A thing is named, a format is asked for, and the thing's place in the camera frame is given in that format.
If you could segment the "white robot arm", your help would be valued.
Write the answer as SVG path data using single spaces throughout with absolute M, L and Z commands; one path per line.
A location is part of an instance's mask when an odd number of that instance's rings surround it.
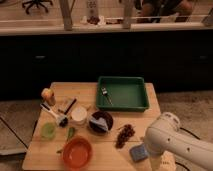
M 145 131 L 144 144 L 149 156 L 158 157 L 169 151 L 213 171 L 213 143 L 183 135 L 179 129 L 180 120 L 175 114 L 162 113 Z

